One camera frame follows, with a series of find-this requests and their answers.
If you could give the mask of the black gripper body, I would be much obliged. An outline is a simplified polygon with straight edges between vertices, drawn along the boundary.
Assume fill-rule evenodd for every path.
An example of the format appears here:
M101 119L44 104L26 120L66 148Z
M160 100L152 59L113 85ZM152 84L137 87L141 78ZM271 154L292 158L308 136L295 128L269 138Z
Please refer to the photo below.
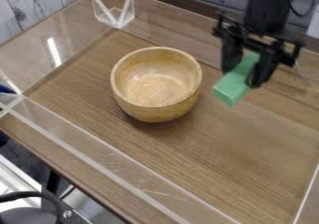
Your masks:
M243 49L260 55L264 49L275 49L277 62L293 66L303 43L285 29L289 12L295 12L292 0L248 0L241 21L225 14L217 15L212 34L218 39L228 33L241 41Z

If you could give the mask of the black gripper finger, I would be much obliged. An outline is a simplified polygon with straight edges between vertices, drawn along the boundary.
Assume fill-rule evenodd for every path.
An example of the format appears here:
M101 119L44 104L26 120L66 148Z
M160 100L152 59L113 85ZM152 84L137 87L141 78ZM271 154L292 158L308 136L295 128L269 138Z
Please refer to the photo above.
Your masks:
M264 49L245 79L247 85L251 88L259 88L269 80L277 65L279 62L276 50Z
M233 70L236 65L240 63L243 58L243 46L241 41L229 35L228 33L222 34L221 40L221 72L226 74Z

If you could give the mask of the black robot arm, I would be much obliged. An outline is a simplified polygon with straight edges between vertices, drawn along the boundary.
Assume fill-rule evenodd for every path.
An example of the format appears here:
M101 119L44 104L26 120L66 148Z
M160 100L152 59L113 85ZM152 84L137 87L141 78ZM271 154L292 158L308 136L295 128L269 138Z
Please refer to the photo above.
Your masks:
M292 13L307 17L316 0L248 0L243 19L217 14L212 35L221 42L221 73L228 75L243 61L244 50L256 55L256 61L244 76L249 88L259 88L269 81L280 64L293 67L304 41L287 30Z

